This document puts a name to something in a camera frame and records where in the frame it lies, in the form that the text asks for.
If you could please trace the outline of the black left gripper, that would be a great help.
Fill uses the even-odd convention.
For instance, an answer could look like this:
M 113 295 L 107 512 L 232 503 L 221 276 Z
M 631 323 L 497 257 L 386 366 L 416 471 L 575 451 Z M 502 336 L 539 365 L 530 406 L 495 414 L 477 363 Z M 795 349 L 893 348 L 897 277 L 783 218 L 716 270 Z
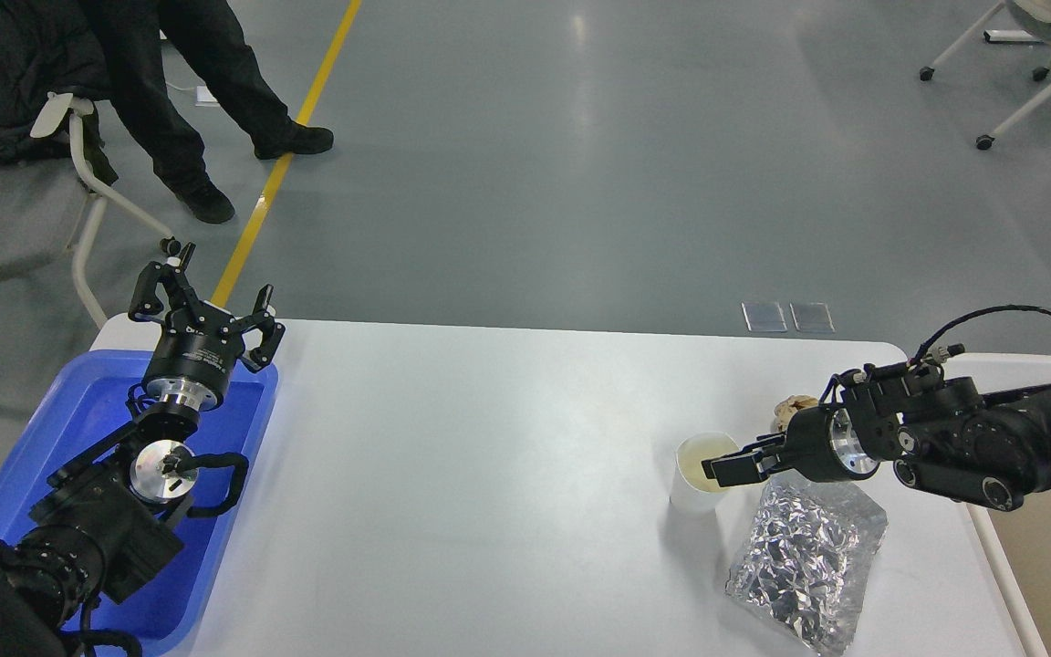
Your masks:
M 207 308 L 186 278 L 195 251 L 184 243 L 176 256 L 149 262 L 135 283 L 128 317 L 161 325 L 161 333 L 141 386 L 158 401 L 182 396 L 193 408 L 217 408 L 229 391 L 236 361 L 252 373 L 266 369 L 279 353 L 286 326 L 271 307 L 274 286 L 260 287 L 250 315 L 234 319 L 222 308 Z M 221 329 L 228 326 L 228 334 Z M 245 334 L 260 341 L 245 347 Z

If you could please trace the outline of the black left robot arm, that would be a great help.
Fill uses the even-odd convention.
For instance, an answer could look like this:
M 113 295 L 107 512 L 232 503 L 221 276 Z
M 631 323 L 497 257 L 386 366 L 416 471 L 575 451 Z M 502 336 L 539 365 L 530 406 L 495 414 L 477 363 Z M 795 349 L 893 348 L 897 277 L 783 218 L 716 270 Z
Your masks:
M 187 243 L 135 283 L 128 316 L 157 324 L 160 337 L 130 387 L 129 420 L 47 478 L 16 545 L 0 539 L 0 656 L 92 656 L 97 646 L 140 656 L 133 633 L 92 629 L 92 610 L 103 596 L 127 600 L 172 563 L 181 520 L 217 518 L 242 498 L 249 457 L 198 454 L 187 442 L 224 403 L 236 365 L 266 369 L 286 328 L 268 284 L 242 317 L 197 296 L 192 254 Z

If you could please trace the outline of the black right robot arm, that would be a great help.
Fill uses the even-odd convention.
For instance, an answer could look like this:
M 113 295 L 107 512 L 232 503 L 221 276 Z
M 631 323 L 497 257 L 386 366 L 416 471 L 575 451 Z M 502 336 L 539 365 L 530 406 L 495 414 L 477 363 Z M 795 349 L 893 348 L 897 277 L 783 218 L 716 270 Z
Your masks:
M 1051 308 L 1039 308 L 1051 317 Z M 794 471 L 812 483 L 864 481 L 889 463 L 898 481 L 954 502 L 1010 512 L 1051 490 L 1051 383 L 980 392 L 950 378 L 939 328 L 909 360 L 865 363 L 831 375 L 812 408 L 784 430 L 738 452 L 701 460 L 722 487 L 767 481 Z

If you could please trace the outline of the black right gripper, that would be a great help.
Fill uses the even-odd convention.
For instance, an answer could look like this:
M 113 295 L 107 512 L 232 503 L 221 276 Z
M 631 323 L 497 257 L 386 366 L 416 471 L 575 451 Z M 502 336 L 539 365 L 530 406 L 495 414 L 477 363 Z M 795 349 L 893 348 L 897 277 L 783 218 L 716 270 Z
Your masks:
M 737 452 L 702 459 L 701 467 L 726 489 L 766 483 L 789 470 L 810 483 L 864 481 L 879 461 L 865 452 L 847 409 L 815 406 L 797 412 L 785 435 L 758 436 Z

